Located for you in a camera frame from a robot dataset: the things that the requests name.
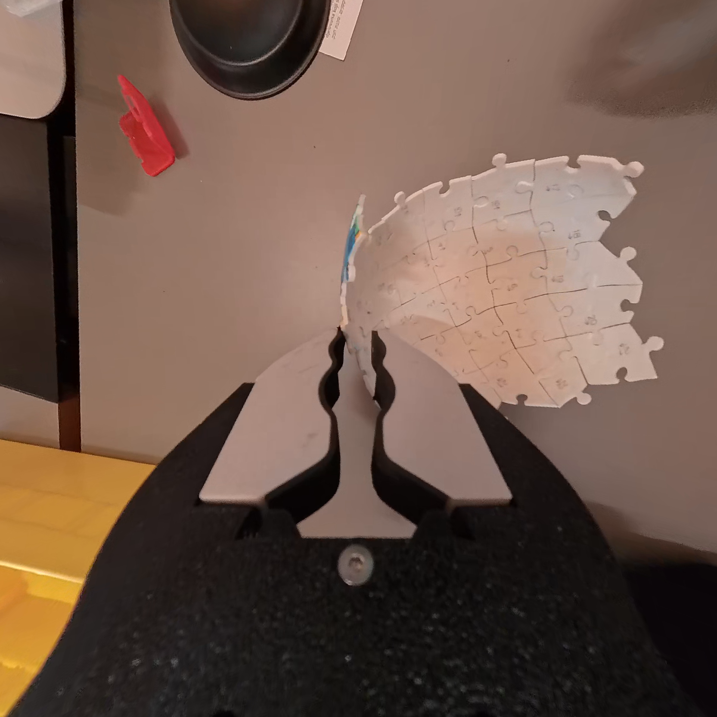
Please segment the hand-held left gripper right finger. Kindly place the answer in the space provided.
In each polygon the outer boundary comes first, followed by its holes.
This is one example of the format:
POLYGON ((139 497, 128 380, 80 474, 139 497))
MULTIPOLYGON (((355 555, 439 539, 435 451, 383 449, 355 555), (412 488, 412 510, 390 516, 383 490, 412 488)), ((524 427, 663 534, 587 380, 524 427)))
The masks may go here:
POLYGON ((431 513, 508 506, 512 493, 456 379, 387 329, 372 333, 373 488, 414 525, 431 513))

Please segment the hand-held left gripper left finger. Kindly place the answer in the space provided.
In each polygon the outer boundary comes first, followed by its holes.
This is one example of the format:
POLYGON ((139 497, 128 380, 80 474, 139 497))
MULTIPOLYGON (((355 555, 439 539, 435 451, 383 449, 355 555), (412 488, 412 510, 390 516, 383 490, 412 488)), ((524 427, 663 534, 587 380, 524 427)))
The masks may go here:
POLYGON ((283 510, 299 523, 334 497, 340 451, 333 407, 343 361, 344 334, 334 328, 258 376, 199 493, 202 503, 283 510))

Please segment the partly built puzzle ball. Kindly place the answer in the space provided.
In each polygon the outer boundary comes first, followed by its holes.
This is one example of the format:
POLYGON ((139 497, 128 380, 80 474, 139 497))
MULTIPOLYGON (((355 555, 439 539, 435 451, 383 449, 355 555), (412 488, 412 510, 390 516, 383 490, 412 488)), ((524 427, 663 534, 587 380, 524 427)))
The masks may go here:
POLYGON ((658 378, 664 347, 632 326, 636 250, 602 242, 645 168, 606 156, 509 162, 407 195, 365 227, 342 270, 342 330, 371 395, 372 336, 396 334, 493 406, 586 405, 593 386, 658 378))

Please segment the yellow plastic bin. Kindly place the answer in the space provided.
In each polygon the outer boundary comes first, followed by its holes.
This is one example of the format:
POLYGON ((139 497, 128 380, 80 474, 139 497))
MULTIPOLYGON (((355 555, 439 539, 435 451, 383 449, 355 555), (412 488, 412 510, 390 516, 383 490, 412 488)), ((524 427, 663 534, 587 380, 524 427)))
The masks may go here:
POLYGON ((1 715, 51 654, 154 465, 1 441, 1 715))

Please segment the red plastic piece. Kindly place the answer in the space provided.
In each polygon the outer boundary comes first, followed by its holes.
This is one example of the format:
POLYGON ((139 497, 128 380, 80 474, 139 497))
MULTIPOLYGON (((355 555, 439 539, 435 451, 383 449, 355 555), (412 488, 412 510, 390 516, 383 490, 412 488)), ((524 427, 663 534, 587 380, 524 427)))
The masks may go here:
POLYGON ((157 177, 174 164, 174 147, 144 95, 123 75, 118 76, 118 84, 128 107, 119 120, 121 131, 145 174, 157 177))

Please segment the black round stand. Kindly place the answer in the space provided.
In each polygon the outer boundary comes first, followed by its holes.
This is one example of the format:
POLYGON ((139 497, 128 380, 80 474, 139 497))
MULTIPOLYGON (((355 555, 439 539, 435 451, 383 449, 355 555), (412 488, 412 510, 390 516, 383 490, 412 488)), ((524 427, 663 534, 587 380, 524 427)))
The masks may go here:
POLYGON ((238 100, 296 83, 319 52, 330 1, 170 1, 179 46, 196 73, 238 100))

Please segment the white printed leaflet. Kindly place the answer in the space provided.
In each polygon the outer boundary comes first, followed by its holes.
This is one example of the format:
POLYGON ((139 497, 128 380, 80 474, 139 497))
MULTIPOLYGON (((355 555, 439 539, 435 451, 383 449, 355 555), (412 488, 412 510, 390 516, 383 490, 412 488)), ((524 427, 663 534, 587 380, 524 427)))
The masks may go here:
POLYGON ((358 1, 330 1, 328 23, 319 52, 345 60, 354 29, 363 5, 358 1))

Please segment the white tray with clear clips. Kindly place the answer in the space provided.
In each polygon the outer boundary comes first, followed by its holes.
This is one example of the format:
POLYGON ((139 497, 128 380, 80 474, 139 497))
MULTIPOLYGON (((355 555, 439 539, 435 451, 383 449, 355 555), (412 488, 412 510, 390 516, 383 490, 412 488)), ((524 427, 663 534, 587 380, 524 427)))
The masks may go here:
POLYGON ((1 114, 37 120, 67 80, 63 1, 1 2, 1 114))

